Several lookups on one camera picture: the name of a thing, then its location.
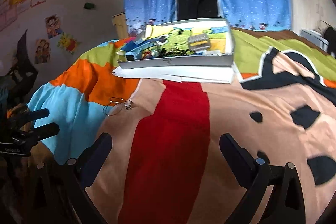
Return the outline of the colourful cartoon bed blanket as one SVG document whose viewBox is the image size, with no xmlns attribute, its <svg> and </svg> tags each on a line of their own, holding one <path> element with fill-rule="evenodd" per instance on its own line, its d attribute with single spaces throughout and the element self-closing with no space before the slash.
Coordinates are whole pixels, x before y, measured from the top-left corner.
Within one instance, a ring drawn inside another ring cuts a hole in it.
<svg viewBox="0 0 336 224">
<path fill-rule="evenodd" d="M 335 58 L 291 31 L 233 29 L 230 84 L 113 75 L 130 39 L 81 55 L 25 111 L 56 136 L 1 163 L 1 223 L 335 223 Z M 131 110 L 106 117 L 110 97 Z M 80 188 L 67 160 L 101 133 L 112 150 Z M 219 147 L 255 159 L 241 187 Z"/>
</svg>

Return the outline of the family cartoon poster lower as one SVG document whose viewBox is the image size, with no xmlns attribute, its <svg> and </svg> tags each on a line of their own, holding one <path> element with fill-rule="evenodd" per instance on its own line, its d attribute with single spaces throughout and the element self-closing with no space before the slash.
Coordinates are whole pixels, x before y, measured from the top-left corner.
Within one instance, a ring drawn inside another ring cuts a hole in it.
<svg viewBox="0 0 336 224">
<path fill-rule="evenodd" d="M 35 43 L 36 50 L 35 50 L 35 57 L 34 63 L 35 64 L 43 64 L 48 63 L 50 61 L 50 42 L 46 39 L 39 39 Z"/>
</svg>

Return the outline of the row of wall drawings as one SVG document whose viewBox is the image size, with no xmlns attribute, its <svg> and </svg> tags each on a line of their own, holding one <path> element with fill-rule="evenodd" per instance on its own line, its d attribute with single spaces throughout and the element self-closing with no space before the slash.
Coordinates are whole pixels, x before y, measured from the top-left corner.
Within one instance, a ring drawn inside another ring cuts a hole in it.
<svg viewBox="0 0 336 224">
<path fill-rule="evenodd" d="M 36 7 L 46 0 L 4 0 L 1 2 L 1 31 L 14 23 L 23 12 Z"/>
</svg>

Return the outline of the wooden board by curtain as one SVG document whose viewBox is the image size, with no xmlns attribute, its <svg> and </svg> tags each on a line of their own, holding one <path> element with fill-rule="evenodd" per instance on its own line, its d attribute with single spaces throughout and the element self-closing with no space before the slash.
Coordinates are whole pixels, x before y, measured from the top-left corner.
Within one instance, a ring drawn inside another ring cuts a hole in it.
<svg viewBox="0 0 336 224">
<path fill-rule="evenodd" d="M 112 17 L 112 24 L 116 27 L 117 35 L 119 39 L 125 39 L 129 37 L 125 13 L 120 13 Z"/>
</svg>

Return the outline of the yellow bear wall sticker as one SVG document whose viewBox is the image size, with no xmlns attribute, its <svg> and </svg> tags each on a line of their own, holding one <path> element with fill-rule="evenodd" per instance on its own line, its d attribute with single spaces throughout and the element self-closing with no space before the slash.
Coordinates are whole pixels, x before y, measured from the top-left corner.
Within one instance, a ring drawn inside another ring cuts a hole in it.
<svg viewBox="0 0 336 224">
<path fill-rule="evenodd" d="M 74 55 L 75 51 L 77 50 L 80 44 L 81 43 L 78 40 L 76 40 L 72 35 L 63 32 L 57 43 L 57 47 Z"/>
</svg>

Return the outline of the green wall hook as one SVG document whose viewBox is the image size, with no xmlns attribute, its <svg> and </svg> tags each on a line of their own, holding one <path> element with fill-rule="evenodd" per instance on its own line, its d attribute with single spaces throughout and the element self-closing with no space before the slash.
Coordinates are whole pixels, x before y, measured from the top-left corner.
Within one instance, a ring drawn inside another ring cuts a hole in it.
<svg viewBox="0 0 336 224">
<path fill-rule="evenodd" d="M 95 9 L 95 4 L 94 3 L 89 3 L 89 2 L 86 2 L 85 4 L 84 4 L 84 9 L 86 9 L 86 10 L 94 10 Z"/>
</svg>

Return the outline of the cartoon character poster upper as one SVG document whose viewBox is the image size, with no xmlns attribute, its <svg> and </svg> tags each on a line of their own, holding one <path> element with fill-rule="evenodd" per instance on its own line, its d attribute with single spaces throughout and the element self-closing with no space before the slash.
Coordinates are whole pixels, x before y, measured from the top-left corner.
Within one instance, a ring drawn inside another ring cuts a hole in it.
<svg viewBox="0 0 336 224">
<path fill-rule="evenodd" d="M 45 19 L 47 35 L 49 39 L 54 38 L 63 33 L 60 18 L 55 14 Z"/>
</svg>

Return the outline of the white box with frog drawing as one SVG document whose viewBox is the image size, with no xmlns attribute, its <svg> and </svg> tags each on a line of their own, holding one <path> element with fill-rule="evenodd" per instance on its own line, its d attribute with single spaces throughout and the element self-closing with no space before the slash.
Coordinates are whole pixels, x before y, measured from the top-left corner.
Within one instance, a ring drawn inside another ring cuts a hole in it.
<svg viewBox="0 0 336 224">
<path fill-rule="evenodd" d="M 207 34 L 211 47 L 189 51 L 188 38 Z M 225 18 L 188 19 L 146 26 L 118 51 L 113 75 L 125 79 L 159 79 L 178 83 L 230 84 L 235 41 Z"/>
</svg>

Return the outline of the grey yellow small case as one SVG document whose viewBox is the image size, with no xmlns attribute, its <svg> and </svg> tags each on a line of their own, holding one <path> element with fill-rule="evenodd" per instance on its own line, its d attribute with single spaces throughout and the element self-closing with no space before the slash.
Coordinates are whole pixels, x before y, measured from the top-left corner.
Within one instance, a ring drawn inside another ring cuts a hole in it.
<svg viewBox="0 0 336 224">
<path fill-rule="evenodd" d="M 188 38 L 189 51 L 197 52 L 211 47 L 210 38 L 207 34 L 198 34 Z"/>
</svg>

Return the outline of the white side cabinet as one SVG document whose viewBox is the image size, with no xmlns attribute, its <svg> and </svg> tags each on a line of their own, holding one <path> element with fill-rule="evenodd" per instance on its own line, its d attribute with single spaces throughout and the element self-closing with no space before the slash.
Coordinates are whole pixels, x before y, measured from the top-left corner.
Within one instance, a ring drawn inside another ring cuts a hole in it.
<svg viewBox="0 0 336 224">
<path fill-rule="evenodd" d="M 321 48 L 325 52 L 327 51 L 327 48 L 329 46 L 329 42 L 326 39 L 324 39 L 322 37 L 322 35 L 319 34 L 318 32 L 313 31 L 313 30 L 304 30 L 304 29 L 302 29 L 300 31 L 300 36 L 302 36 L 303 38 L 309 40 L 311 43 L 313 43 L 314 45 L 318 46 L 319 48 Z"/>
</svg>

